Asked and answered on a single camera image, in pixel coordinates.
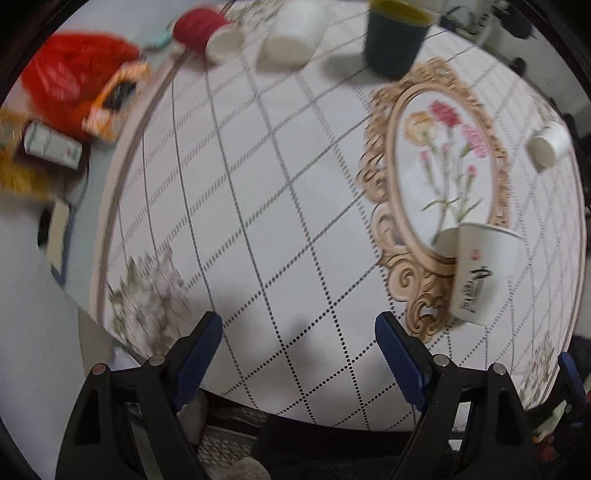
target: white label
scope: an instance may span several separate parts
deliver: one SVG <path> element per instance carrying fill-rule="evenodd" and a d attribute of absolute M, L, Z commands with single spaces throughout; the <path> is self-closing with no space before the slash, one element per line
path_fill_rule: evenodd
<path fill-rule="evenodd" d="M 25 132 L 25 152 L 44 160 L 78 170 L 82 144 L 46 127 L 32 122 Z"/>

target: screw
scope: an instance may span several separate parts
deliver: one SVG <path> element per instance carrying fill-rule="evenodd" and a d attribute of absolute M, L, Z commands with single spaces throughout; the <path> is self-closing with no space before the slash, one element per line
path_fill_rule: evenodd
<path fill-rule="evenodd" d="M 505 375 L 507 373 L 507 369 L 505 368 L 504 365 L 501 365 L 501 364 L 494 364 L 492 366 L 492 370 L 497 375 Z"/>
<path fill-rule="evenodd" d="M 105 364 L 96 364 L 94 367 L 92 367 L 92 374 L 93 375 L 102 375 L 103 373 L 105 373 L 107 370 L 107 366 Z"/>
<path fill-rule="evenodd" d="M 150 365 L 152 365 L 152 367 L 157 367 L 159 365 L 162 365 L 164 362 L 166 361 L 166 357 L 164 355 L 152 355 L 150 357 L 150 360 L 148 360 L 148 363 Z"/>
<path fill-rule="evenodd" d="M 433 361 L 435 362 L 435 365 L 440 367 L 446 367 L 449 365 L 449 358 L 445 355 L 435 355 Z"/>

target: paper cup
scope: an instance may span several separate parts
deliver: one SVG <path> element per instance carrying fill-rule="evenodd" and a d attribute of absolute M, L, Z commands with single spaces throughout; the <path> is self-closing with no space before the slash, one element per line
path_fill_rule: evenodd
<path fill-rule="evenodd" d="M 244 44 L 244 33 L 210 8 L 195 8 L 174 24 L 174 39 L 213 63 L 234 58 Z"/>
<path fill-rule="evenodd" d="M 298 67 L 310 61 L 329 26 L 326 9 L 311 0 L 285 4 L 275 17 L 264 51 L 277 63 Z"/>
<path fill-rule="evenodd" d="M 450 313 L 464 322 L 489 326 L 499 287 L 513 273 L 521 236 L 505 228 L 462 223 Z"/>
<path fill-rule="evenodd" d="M 550 122 L 529 143 L 531 155 L 544 168 L 553 166 L 560 157 L 568 152 L 569 146 L 570 133 L 559 122 Z"/>

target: small white cup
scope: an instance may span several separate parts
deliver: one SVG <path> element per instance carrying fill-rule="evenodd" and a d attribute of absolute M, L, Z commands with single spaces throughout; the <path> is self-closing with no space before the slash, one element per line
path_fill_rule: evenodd
<path fill-rule="evenodd" d="M 489 326 L 499 286 L 507 282 L 522 238 L 517 233 L 482 223 L 462 223 L 450 313 L 464 322 Z"/>
<path fill-rule="evenodd" d="M 311 0 L 294 0 L 277 13 L 264 50 L 274 62 L 290 67 L 305 65 L 328 26 L 326 8 Z"/>
<path fill-rule="evenodd" d="M 559 122 L 550 122 L 530 140 L 530 153 L 542 167 L 549 168 L 562 157 L 570 146 L 570 134 Z"/>

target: frame scroll ornament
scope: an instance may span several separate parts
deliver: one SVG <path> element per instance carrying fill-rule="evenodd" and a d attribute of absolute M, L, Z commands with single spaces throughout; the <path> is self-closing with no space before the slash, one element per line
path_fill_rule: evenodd
<path fill-rule="evenodd" d="M 380 264 L 388 269 L 388 290 L 394 299 L 407 302 L 407 328 L 425 343 L 446 323 L 456 259 L 438 254 L 413 232 L 397 185 L 395 133 L 405 105 L 427 90 L 441 92 L 463 105 L 485 134 L 493 162 L 488 223 L 509 226 L 510 197 L 507 151 L 493 134 L 493 122 L 443 59 L 416 63 L 399 82 L 373 92 L 373 112 L 357 182 L 377 204 L 372 233 L 382 251 Z"/>

